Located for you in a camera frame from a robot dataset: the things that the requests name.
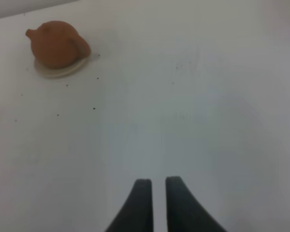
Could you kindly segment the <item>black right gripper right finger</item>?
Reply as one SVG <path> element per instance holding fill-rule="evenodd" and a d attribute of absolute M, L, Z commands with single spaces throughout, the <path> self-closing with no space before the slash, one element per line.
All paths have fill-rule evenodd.
<path fill-rule="evenodd" d="M 179 176 L 167 177 L 166 208 L 169 232 L 224 232 Z"/>

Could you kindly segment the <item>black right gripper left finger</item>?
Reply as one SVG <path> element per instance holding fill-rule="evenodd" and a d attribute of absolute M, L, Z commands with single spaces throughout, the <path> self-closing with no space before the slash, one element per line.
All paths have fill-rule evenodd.
<path fill-rule="evenodd" d="M 152 182 L 137 179 L 108 232 L 153 232 Z"/>

